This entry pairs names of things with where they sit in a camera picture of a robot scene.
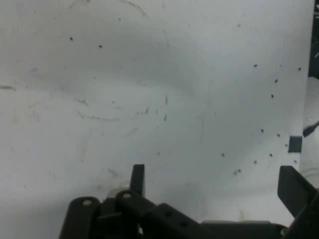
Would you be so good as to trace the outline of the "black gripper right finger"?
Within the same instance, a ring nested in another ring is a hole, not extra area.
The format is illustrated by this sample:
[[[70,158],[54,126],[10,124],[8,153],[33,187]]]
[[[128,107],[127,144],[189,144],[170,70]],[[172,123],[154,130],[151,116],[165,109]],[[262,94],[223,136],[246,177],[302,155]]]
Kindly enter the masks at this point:
[[[277,194],[294,217],[284,239],[319,237],[319,191],[294,167],[281,166]]]

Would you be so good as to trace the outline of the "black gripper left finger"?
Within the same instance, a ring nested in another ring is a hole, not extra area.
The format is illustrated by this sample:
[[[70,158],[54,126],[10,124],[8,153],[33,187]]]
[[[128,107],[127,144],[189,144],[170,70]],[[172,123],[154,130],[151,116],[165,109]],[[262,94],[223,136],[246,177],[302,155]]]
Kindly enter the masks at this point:
[[[145,166],[133,166],[128,189],[100,202],[74,199],[66,213],[61,239],[201,239],[203,227],[168,204],[144,197]]]

